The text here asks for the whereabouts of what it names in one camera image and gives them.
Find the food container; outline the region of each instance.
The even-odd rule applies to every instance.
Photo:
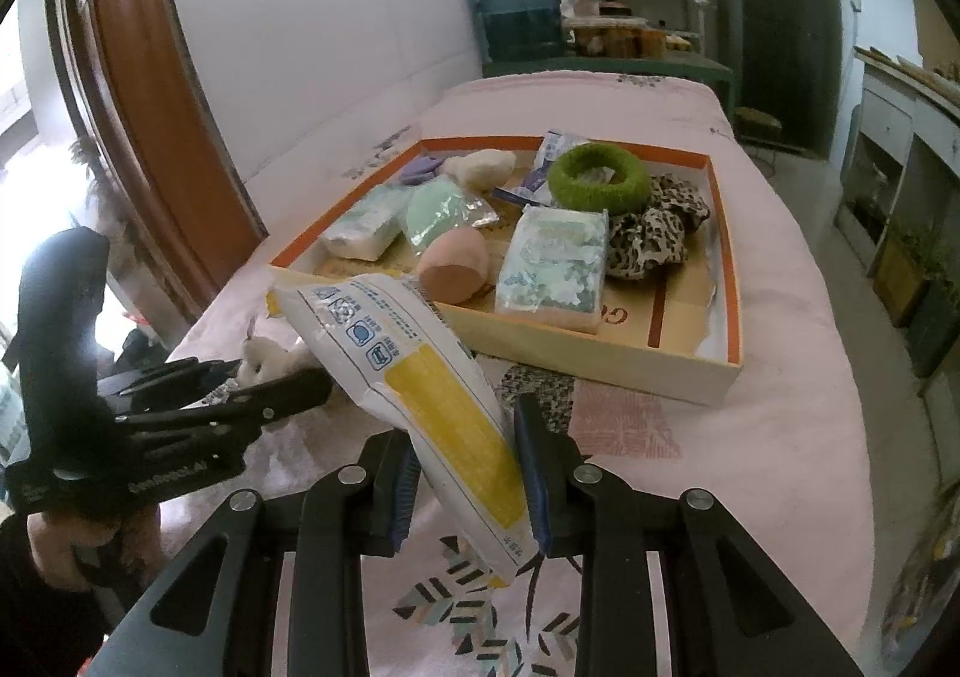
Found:
[[[663,59],[666,55],[666,32],[662,29],[642,29],[640,55],[644,59]]]
[[[604,56],[615,59],[636,59],[640,56],[637,39],[642,33],[642,29],[608,29],[604,34]]]
[[[693,45],[679,35],[668,35],[666,36],[666,50],[669,52],[692,52]]]
[[[573,2],[574,16],[599,16],[601,0],[575,0]]]
[[[419,154],[443,158],[480,148],[507,148],[517,153],[518,181],[530,169],[542,140],[539,136],[481,135],[414,143],[386,165],[370,167],[332,208],[319,208],[318,220],[272,261],[274,266],[293,269],[276,271],[275,281],[303,284],[342,281],[366,271],[393,275],[413,271],[416,257],[403,238],[371,264],[329,258],[319,242],[320,233],[366,194],[371,184],[386,181]],[[675,148],[638,143],[618,146],[641,159],[651,175],[669,172],[692,181],[707,202],[712,213],[688,236],[688,261],[682,269],[671,269],[649,284],[607,279],[595,335],[498,316],[493,313],[493,286],[520,219],[520,209],[502,202],[497,210],[503,211],[503,226],[482,231],[491,252],[488,289],[481,289],[463,306],[439,304],[438,309],[473,351],[630,390],[717,405],[739,375],[744,349],[736,262],[712,162],[705,154]]]
[[[647,20],[640,17],[575,16],[563,20],[563,27],[573,30],[581,56],[638,57],[640,31],[646,26]]]
[[[605,31],[602,28],[593,26],[581,26],[573,29],[573,40],[577,47],[577,53],[581,56],[603,56],[606,43],[604,41]]]

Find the green hair scrunchie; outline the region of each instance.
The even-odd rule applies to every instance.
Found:
[[[609,167],[620,180],[605,184],[581,178],[593,167]],[[650,199],[650,175],[643,162],[612,143],[582,143],[565,151],[550,166],[546,182],[560,206],[572,211],[607,209],[619,216],[642,210]]]

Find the bed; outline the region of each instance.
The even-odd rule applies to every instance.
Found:
[[[727,207],[740,279],[745,360],[719,408],[695,406],[570,376],[482,359],[507,407],[536,391],[594,462],[640,490],[712,490],[738,517],[848,649],[872,581],[874,522],[864,424],[827,289],[800,228],[733,132],[709,88],[683,79],[555,73],[505,76],[448,91],[416,136],[542,135],[651,143],[709,154]],[[389,161],[393,149],[368,163]],[[328,182],[316,215],[363,170]],[[266,319],[272,257],[296,234],[272,236],[176,348],[174,357],[235,357],[248,318]],[[343,394],[291,418],[248,450],[246,474],[163,505],[164,543],[178,548],[231,490],[266,498],[302,490],[353,461],[382,423]],[[371,674],[572,675],[580,575],[575,562],[530,565],[508,588],[483,565],[426,485],[400,555],[367,559],[364,593]],[[661,664],[661,672],[667,669]]]

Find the small packet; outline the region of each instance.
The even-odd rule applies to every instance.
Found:
[[[486,200],[441,175],[413,190],[401,226],[413,250],[423,254],[448,230],[488,226],[499,219]]]
[[[411,283],[362,274],[275,294],[353,402],[407,431],[440,504],[509,584],[536,555],[509,423],[480,366]]]
[[[561,154],[570,151],[582,143],[589,143],[589,138],[573,135],[568,132],[550,130],[544,135],[541,146],[536,150],[534,164],[530,172],[523,177],[515,187],[497,187],[493,190],[493,197],[517,205],[545,205],[555,206],[553,194],[546,183],[546,175],[550,166],[557,161]],[[608,182],[613,178],[613,170],[609,167],[594,167],[582,176],[584,180]]]
[[[496,283],[497,314],[595,333],[607,269],[607,212],[528,205]]]
[[[376,261],[400,235],[397,217],[406,208],[408,187],[380,184],[323,231],[320,240],[334,257]]]

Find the person's hand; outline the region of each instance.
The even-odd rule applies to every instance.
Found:
[[[122,521],[93,522],[78,514],[41,512],[27,517],[27,533],[37,573],[51,588],[86,592],[90,582],[80,573],[75,547],[100,547],[120,531],[121,561],[147,586],[163,565],[160,507],[149,506]]]

